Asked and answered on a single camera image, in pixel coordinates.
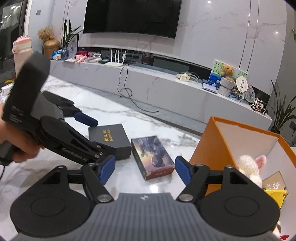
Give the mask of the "left hand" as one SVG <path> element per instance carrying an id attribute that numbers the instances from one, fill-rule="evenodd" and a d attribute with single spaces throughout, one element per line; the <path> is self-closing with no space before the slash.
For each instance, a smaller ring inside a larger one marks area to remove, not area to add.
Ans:
<path id="1" fill-rule="evenodd" d="M 20 150 L 12 155 L 12 160 L 16 163 L 27 161 L 28 159 L 35 158 L 40 149 L 44 150 L 45 147 L 35 142 L 29 134 L 17 129 L 10 123 L 1 119 L 1 144 L 5 141 L 10 142 Z"/>

